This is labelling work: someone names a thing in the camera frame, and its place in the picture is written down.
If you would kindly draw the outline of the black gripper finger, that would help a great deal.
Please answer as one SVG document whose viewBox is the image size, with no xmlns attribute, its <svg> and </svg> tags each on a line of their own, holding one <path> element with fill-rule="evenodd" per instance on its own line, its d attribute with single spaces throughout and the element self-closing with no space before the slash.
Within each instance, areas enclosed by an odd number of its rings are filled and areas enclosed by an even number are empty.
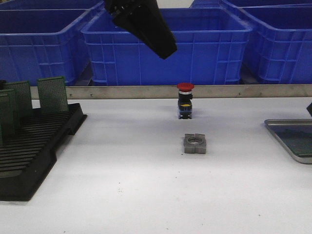
<svg viewBox="0 0 312 234">
<path fill-rule="evenodd" d="M 177 51 L 176 39 L 156 0 L 106 0 L 105 10 L 113 23 L 140 39 L 160 58 Z"/>
<path fill-rule="evenodd" d="M 306 108 L 310 116 L 312 117 L 312 103 Z"/>
</svg>

